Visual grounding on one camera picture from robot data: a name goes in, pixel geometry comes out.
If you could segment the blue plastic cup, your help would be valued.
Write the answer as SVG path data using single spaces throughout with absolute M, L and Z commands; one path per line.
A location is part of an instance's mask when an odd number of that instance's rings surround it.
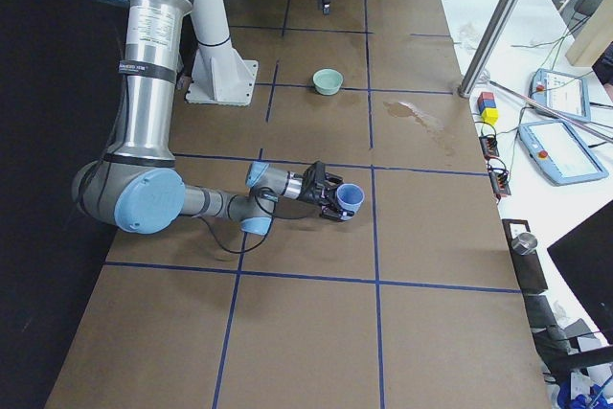
M 365 194 L 359 186 L 343 183 L 336 189 L 335 199 L 343 212 L 357 213 L 365 199 Z

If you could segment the mint green bowl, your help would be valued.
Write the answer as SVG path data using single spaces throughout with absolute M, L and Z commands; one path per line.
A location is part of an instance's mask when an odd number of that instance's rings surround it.
M 332 96 L 339 92 L 343 82 L 343 75 L 334 69 L 324 68 L 312 75 L 315 91 L 320 95 Z

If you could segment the crumpled white tissue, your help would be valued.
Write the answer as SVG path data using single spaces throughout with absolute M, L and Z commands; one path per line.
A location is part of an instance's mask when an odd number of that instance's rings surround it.
M 457 30 L 454 44 L 460 46 L 467 52 L 474 52 L 478 49 L 483 32 L 473 22 L 466 22 Z

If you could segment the black power strip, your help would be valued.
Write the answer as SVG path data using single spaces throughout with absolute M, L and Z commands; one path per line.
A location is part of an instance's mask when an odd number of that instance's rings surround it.
M 479 137 L 481 150 L 486 161 L 488 177 L 497 200 L 511 195 L 510 171 L 500 157 L 497 138 L 494 134 Z

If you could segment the red blue yellow blocks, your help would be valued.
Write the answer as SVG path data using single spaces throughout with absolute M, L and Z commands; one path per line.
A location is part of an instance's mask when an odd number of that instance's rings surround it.
M 477 107 L 479 115 L 485 123 L 494 125 L 498 121 L 499 111 L 492 92 L 482 92 L 478 97 Z

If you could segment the small metal cup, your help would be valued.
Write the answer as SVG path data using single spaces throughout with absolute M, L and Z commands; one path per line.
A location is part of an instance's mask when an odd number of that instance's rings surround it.
M 536 251 L 538 240 L 530 232 L 522 232 L 511 239 L 511 251 L 520 256 L 527 256 Z

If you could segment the near teach pendant tablet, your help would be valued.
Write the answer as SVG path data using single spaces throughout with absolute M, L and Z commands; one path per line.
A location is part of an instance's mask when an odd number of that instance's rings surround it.
M 533 122 L 518 127 L 519 138 L 537 168 L 554 185 L 592 182 L 607 169 L 566 122 Z

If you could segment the teach pendant tablet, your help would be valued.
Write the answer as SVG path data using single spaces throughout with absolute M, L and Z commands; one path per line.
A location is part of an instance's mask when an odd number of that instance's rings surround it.
M 581 121 L 591 121 L 590 98 L 584 76 L 539 68 L 534 72 L 529 96 L 542 106 Z
M 533 122 L 518 127 L 519 138 L 537 168 L 554 185 L 592 182 L 607 169 L 566 122 Z

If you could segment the far teach pendant tablet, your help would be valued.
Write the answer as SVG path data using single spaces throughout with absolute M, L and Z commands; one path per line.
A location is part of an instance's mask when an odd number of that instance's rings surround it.
M 539 68 L 534 72 L 529 96 L 542 106 L 581 121 L 591 121 L 590 98 L 584 76 Z

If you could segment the black monitor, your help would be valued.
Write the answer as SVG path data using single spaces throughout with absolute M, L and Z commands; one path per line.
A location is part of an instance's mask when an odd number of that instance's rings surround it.
M 612 202 L 548 247 L 558 272 L 612 343 Z

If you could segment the wooden board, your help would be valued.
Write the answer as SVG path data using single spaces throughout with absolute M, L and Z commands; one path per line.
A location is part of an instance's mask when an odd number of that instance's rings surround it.
M 612 12 L 595 12 L 566 53 L 576 67 L 591 67 L 612 42 Z

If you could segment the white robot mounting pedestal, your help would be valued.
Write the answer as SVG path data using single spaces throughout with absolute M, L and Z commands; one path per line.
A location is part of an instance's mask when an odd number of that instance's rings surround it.
M 194 0 L 191 20 L 197 52 L 187 101 L 249 105 L 259 64 L 243 59 L 234 48 L 223 0 Z

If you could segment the aluminium frame post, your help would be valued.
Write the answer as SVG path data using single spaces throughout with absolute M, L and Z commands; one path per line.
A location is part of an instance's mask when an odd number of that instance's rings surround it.
M 458 93 L 468 98 L 485 70 L 488 60 L 511 17 L 518 0 L 499 0 L 485 29 L 477 50 L 465 72 Z

